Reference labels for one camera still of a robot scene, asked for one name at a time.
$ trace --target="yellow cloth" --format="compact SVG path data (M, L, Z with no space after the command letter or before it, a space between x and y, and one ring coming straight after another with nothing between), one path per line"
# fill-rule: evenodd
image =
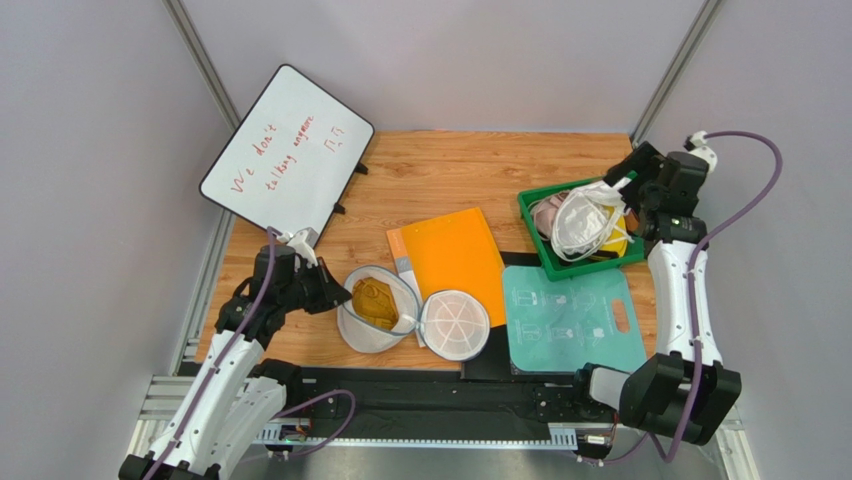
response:
M606 207L606 208L607 208L607 210L610 210L610 215L611 215L612 214L612 207ZM603 247L601 247L598 250L599 252L609 252L610 253L609 255L592 254L592 256L591 256L592 260L610 260L610 259L613 258L612 254L617 255L616 258L621 258L621 257L624 256L625 253L627 253L627 238L625 238L624 233L622 233L624 231L627 231L627 229L626 229L627 224L624 221L624 217L619 217L618 221L616 222L615 225L616 225L616 228L612 229L612 234L610 234L609 238L607 239L607 242L609 242L611 240L615 240L615 239L619 239L619 241L610 243L609 245L604 245Z
M355 283L352 306L359 317L385 330L393 330L399 321L390 286L375 278L364 278Z

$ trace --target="gray wall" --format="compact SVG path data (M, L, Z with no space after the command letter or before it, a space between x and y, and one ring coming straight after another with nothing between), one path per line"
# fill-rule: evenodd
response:
M852 3L728 2L650 140L698 129L774 139L784 173L766 203L710 245L708 293L725 364L742 372L746 431L766 479L848 478L852 421ZM769 151L713 141L698 214L718 224L769 178Z
M246 113L290 63L379 129L628 132L700 0L186 0Z
M0 476L115 478L228 132L158 1L4 2L0 58Z

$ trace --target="cable connector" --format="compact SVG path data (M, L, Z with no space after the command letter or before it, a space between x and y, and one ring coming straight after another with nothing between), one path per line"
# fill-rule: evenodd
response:
M285 245L287 244L287 242L289 242L290 240L293 239L293 234L290 233L290 232L284 232L284 233L275 232L275 233L276 233L275 239L278 240L278 242L283 243Z
M317 254L314 252L311 245L316 244L318 238L319 235L316 230L310 227L305 228L296 232L296 235L293 235L287 242L287 246L296 250L296 253L305 259L305 262L308 264L308 268L316 267L318 263Z
M288 452L287 450L281 452L273 452L272 450L270 450L266 452L266 455L269 457L270 460L284 460L285 462L290 460L290 452Z
M586 435L586 442L591 445L606 445L606 438L602 435Z
M683 143L683 148L685 148L690 155L694 155L707 162L707 173L713 173L713 170L716 169L716 161L718 159L716 158L716 152L707 146L706 136L707 132L704 130L693 133Z

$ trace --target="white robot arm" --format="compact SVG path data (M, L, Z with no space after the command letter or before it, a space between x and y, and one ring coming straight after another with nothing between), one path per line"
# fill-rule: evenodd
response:
M687 140L687 152L661 155L643 143L623 162L611 168L604 181L635 175L619 191L625 203L639 213L637 233L645 240L645 256L654 279L657 300L657 353L636 372L598 365L578 372L588 395L615 409L621 422L658 435L672 437L684 414L687 383L698 382L698 399L688 413L683 440L703 445L710 440L742 390L740 375L722 367L707 309L704 275L707 251L689 260L707 235L704 222L693 216L697 193L716 166L716 154L698 132ZM694 276L698 331L690 321L688 282ZM695 339L700 339L702 372L693 378Z
M308 232L286 240L258 253L254 276L222 306L210 351L174 418L148 455L127 456L119 480L228 480L257 432L288 400L302 400L299 367L257 362L286 313L324 312L352 297L314 255Z

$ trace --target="wooden tabletop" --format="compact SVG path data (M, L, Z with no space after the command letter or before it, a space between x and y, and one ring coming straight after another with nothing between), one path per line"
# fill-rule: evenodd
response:
M335 215L316 253L341 284L362 265L394 270L386 232L471 207L480 207L502 251L535 252L520 218L523 190L602 175L623 160L630 142L623 134L378 132L364 164L343 195L345 215ZM197 360L206 355L219 308L252 275L266 233L237 220L204 326ZM623 268L650 355L656 341L654 286L645 263ZM266 357L302 366L436 368L459 364L418 348L410 335L390 350L362 354L340 337L336 312L293 312L273 338Z

